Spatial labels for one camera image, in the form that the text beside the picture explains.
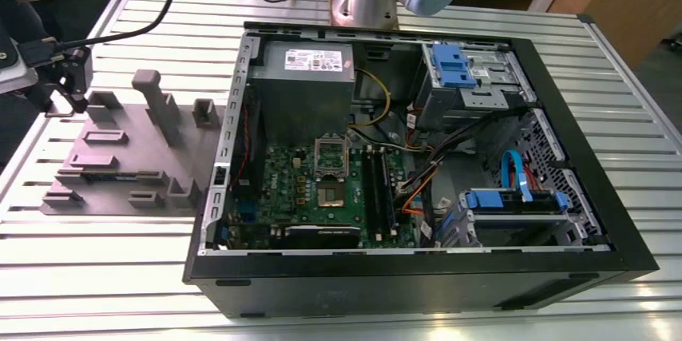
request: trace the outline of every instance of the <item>green circuit board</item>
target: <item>green circuit board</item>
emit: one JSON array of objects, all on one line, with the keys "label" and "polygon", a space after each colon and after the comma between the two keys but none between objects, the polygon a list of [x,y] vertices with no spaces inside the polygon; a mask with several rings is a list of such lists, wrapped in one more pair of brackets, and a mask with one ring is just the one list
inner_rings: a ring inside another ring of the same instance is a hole
[{"label": "green circuit board", "polygon": [[[412,223],[396,227],[396,236],[377,240],[366,234],[364,193],[361,190],[361,150],[349,149],[348,176],[342,182],[316,180],[314,147],[270,146],[266,149],[265,172],[261,197],[257,201],[258,224],[333,224],[361,229],[361,248],[412,248],[414,234]],[[324,166],[342,165],[342,158],[320,150]],[[390,181],[404,179],[402,158],[398,151],[385,152]],[[342,206],[320,206],[329,201],[341,201]],[[266,241],[260,235],[246,236],[248,248],[264,248]]]}]

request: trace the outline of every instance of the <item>aluminum table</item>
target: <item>aluminum table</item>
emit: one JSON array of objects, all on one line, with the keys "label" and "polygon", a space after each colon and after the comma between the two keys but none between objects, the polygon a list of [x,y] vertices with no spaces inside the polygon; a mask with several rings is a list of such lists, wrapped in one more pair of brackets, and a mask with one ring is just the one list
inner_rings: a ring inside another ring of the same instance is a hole
[{"label": "aluminum table", "polygon": [[[91,36],[134,30],[164,0],[110,0]],[[149,34],[97,46],[91,89],[141,102],[129,80],[161,72],[177,103],[224,103],[245,20],[328,23],[326,0],[174,0]],[[660,339],[682,333],[682,140],[595,26],[572,15],[398,10],[402,30],[529,38],[656,256],[660,271],[539,311],[225,319],[181,282],[193,219],[43,216],[83,117],[38,117],[0,177],[0,338]]]}]

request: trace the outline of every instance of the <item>yellow wire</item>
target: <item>yellow wire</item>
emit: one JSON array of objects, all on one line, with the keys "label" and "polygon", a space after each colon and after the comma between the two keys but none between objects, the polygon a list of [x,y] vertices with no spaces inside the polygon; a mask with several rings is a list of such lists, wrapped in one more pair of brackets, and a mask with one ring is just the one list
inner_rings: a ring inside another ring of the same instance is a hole
[{"label": "yellow wire", "polygon": [[382,81],[380,81],[378,78],[376,76],[373,76],[373,73],[365,71],[364,69],[354,68],[354,70],[360,71],[366,76],[369,76],[373,79],[373,81],[376,82],[376,84],[378,84],[378,86],[381,87],[382,93],[385,94],[385,106],[382,107],[382,112],[376,119],[368,121],[366,123],[350,124],[350,128],[368,127],[369,125],[374,124],[377,121],[381,121],[381,119],[385,117],[385,115],[388,115],[388,111],[390,110],[390,92],[388,91],[388,87],[385,86]]}]

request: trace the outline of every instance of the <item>power supply label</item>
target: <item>power supply label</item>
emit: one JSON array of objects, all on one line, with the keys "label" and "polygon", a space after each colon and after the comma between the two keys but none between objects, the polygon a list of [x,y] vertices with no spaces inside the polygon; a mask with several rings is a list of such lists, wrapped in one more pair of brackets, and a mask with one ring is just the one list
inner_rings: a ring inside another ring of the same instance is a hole
[{"label": "power supply label", "polygon": [[292,71],[342,71],[340,51],[288,50],[284,69]]}]

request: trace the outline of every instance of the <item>white sticker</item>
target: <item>white sticker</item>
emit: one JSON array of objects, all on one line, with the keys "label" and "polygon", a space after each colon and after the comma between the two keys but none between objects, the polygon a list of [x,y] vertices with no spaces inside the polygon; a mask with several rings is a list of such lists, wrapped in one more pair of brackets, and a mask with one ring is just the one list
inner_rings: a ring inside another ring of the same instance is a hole
[{"label": "white sticker", "polygon": [[288,50],[284,69],[292,71],[342,72],[340,51]]},{"label": "white sticker", "polygon": [[440,201],[437,201],[436,208],[445,209],[445,208],[449,208],[450,205],[452,205],[452,202],[446,198],[441,197]]},{"label": "white sticker", "polygon": [[472,76],[480,76],[480,77],[489,77],[488,71],[485,71],[484,69],[473,69],[473,68],[470,68],[470,75]]},{"label": "white sticker", "polygon": [[406,114],[406,128],[414,129],[416,127],[416,115],[412,113]]},{"label": "white sticker", "polygon": [[420,230],[421,230],[421,233],[424,233],[425,238],[429,240],[432,231],[430,231],[430,227],[428,226],[425,221],[421,221]]}]

